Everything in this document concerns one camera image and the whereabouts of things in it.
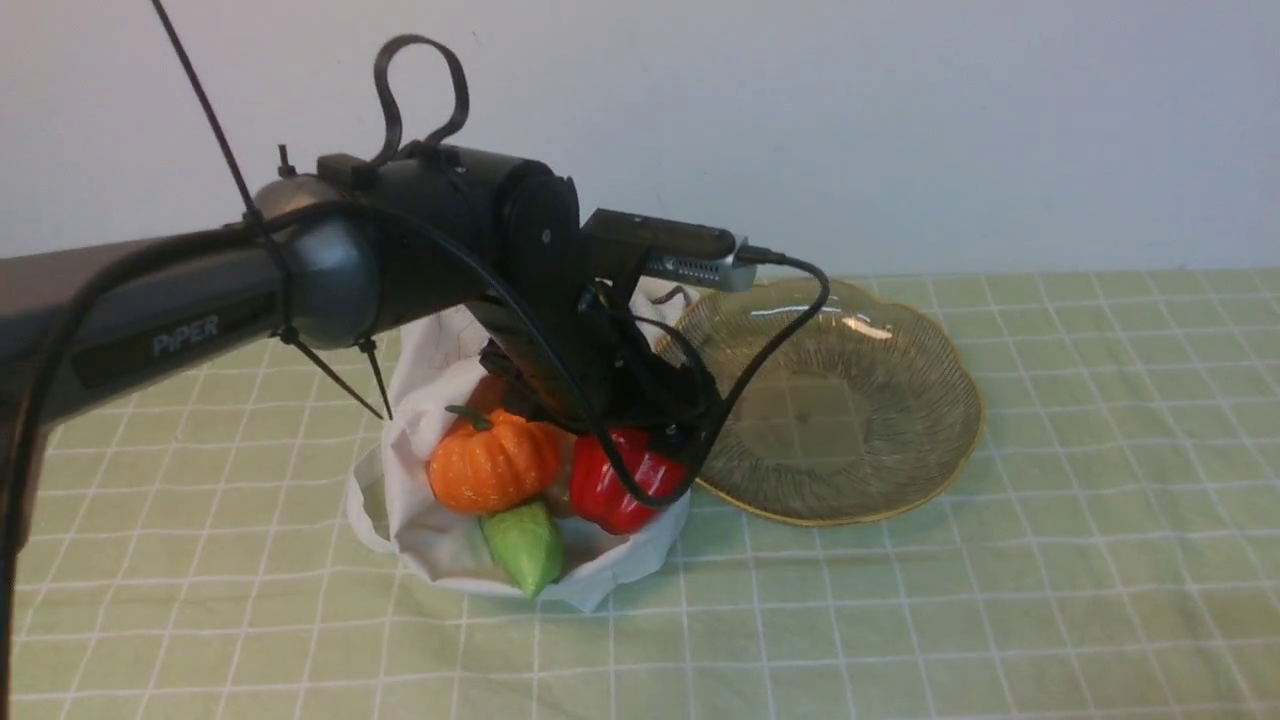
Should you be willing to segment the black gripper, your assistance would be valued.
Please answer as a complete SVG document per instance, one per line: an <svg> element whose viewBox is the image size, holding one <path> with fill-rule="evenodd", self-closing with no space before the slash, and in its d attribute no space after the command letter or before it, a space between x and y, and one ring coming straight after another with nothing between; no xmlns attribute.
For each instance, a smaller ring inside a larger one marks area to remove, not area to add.
<svg viewBox="0 0 1280 720"><path fill-rule="evenodd" d="M530 327L508 304L470 305L489 334L479 361L498 386L499 407L576 436L636 428L682 448L721 407L721 392L692 341L659 316L687 299L680 287L630 305L595 284L559 314L531 304Z"/></svg>

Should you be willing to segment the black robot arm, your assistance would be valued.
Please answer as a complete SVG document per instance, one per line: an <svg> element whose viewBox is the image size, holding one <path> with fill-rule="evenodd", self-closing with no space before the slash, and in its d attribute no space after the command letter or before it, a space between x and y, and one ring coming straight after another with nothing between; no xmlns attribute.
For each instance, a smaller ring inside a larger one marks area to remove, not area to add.
<svg viewBox="0 0 1280 720"><path fill-rule="evenodd" d="M611 460L611 432L635 428L694 468L724 401L626 307L643 277L722 290L749 252L709 225L582 220L571 178L541 161L415 143L320 158L215 229L4 260L3 641L55 425L256 340L347 348L463 307L509 410L595 436Z"/></svg>

